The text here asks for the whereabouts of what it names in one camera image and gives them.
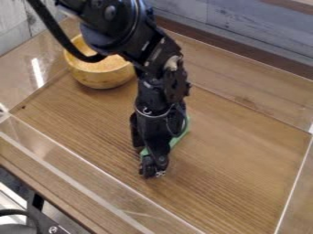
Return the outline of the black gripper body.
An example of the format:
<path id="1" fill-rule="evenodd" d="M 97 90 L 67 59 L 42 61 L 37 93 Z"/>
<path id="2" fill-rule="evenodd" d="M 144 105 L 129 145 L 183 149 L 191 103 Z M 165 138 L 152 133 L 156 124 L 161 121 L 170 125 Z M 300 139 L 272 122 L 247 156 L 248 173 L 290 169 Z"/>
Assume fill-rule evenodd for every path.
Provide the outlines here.
<path id="1" fill-rule="evenodd" d="M 170 85 L 160 80 L 138 82 L 134 113 L 142 122 L 145 144 L 153 157 L 170 155 L 169 143 L 181 134 L 188 117 L 188 96 L 188 82 L 180 84 L 176 80 Z"/>

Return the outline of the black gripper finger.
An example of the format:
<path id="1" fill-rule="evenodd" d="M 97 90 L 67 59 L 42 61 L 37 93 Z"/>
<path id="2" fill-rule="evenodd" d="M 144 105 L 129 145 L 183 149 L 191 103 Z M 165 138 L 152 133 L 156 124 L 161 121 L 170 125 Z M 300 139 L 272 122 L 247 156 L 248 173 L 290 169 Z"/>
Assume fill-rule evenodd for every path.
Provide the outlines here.
<path id="1" fill-rule="evenodd" d="M 153 157 L 150 154 L 141 157 L 140 174 L 145 178 L 162 176 L 169 166 L 169 156 Z"/>
<path id="2" fill-rule="evenodd" d="M 130 117 L 130 125 L 132 125 L 133 146 L 134 148 L 145 148 L 146 144 L 144 138 L 142 122 L 136 113 Z"/>

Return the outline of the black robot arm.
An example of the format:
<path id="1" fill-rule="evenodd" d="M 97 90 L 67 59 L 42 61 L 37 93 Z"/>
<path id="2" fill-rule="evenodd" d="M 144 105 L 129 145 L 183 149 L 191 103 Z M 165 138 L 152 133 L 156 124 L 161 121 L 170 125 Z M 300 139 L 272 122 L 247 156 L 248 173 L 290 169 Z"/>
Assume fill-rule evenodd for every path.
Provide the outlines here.
<path id="1" fill-rule="evenodd" d="M 158 27 L 145 0 L 57 0 L 80 20 L 90 48 L 104 56 L 120 55 L 136 66 L 136 110 L 130 117 L 133 145 L 146 151 L 140 174 L 165 174 L 172 141 L 188 128 L 185 98 L 191 95 L 184 54 L 177 41 Z"/>

